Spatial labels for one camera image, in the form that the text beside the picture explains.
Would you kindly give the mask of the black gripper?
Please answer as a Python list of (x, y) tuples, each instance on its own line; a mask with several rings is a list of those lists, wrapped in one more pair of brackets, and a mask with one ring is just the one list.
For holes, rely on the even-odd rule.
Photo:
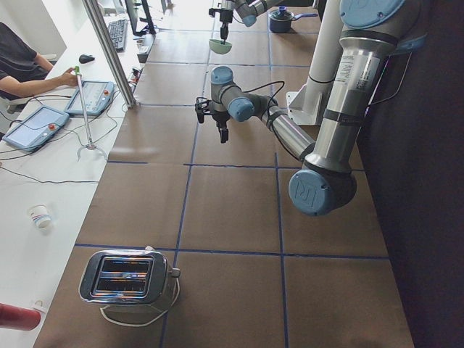
[(227, 127), (227, 111), (218, 110), (212, 100), (198, 96), (196, 97), (195, 101), (195, 112), (198, 123), (200, 124), (204, 122), (205, 116), (211, 116), (212, 119), (216, 122), (216, 126), (219, 130), (220, 142), (225, 144), (228, 141), (229, 131)]
[(227, 8), (209, 8), (208, 15), (214, 17), (219, 14), (220, 21), (222, 22), (220, 28), (220, 37), (222, 40), (228, 38), (228, 24), (233, 22), (233, 9)]

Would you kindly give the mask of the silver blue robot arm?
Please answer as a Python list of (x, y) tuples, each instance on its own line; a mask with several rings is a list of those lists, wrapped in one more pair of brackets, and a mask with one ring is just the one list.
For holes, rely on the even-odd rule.
[(233, 15), (236, 13), (245, 26), (250, 27), (256, 23), (257, 17), (267, 12), (269, 8), (280, 4), (279, 0), (258, 0), (252, 1), (250, 4), (245, 0), (223, 0), (218, 7), (212, 7), (208, 10), (208, 15), (214, 17), (219, 14), (220, 22), (220, 38), (225, 42), (228, 38), (228, 25), (233, 22)]
[(227, 122), (258, 117), (302, 163), (289, 181), (301, 212), (325, 215), (351, 201), (357, 184), (349, 158), (365, 111), (391, 55), (420, 47), (429, 1), (315, 1), (322, 20), (307, 82), (281, 108), (272, 96), (243, 91), (229, 67), (210, 75), (210, 98), (195, 103), (199, 122), (211, 116), (220, 140)]

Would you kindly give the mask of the person's hand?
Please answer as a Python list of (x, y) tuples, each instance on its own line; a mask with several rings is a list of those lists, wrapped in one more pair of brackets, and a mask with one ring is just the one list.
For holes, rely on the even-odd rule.
[(58, 86), (71, 86), (75, 87), (78, 84), (78, 76), (75, 73), (75, 68), (70, 67), (58, 78)]

